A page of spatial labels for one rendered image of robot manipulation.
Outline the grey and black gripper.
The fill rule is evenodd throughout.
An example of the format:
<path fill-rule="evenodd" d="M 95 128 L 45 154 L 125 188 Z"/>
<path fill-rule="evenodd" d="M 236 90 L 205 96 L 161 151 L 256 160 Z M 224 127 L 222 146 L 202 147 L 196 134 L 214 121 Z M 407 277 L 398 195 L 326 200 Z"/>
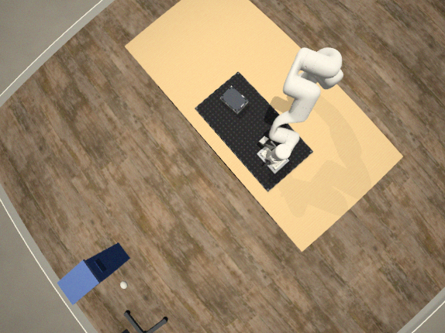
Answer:
<path fill-rule="evenodd" d="M 277 161 L 275 160 L 275 161 L 271 161 L 271 158 L 272 157 L 272 155 L 270 155 L 268 158 L 267 158 L 267 160 L 266 160 L 266 163 L 264 164 L 265 166 L 267 166 L 268 164 L 275 164 Z"/>

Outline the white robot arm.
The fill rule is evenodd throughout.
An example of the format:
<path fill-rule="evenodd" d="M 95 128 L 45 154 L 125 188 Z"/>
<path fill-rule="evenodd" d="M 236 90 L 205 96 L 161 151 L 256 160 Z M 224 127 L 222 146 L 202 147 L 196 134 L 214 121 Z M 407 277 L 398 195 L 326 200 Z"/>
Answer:
<path fill-rule="evenodd" d="M 341 66 L 342 56 L 333 48 L 327 47 L 316 52 L 304 47 L 298 51 L 283 86 L 283 93 L 294 98 L 294 101 L 289 111 L 274 120 L 269 132 L 269 138 L 281 144 L 274 150 L 275 146 L 267 137 L 264 136 L 259 141 L 271 151 L 271 161 L 289 158 L 299 141 L 299 133 L 280 125 L 306 121 L 321 94 L 316 83 L 318 82 L 324 90 L 334 87 L 343 78 Z M 300 70 L 304 73 L 299 77 Z"/>

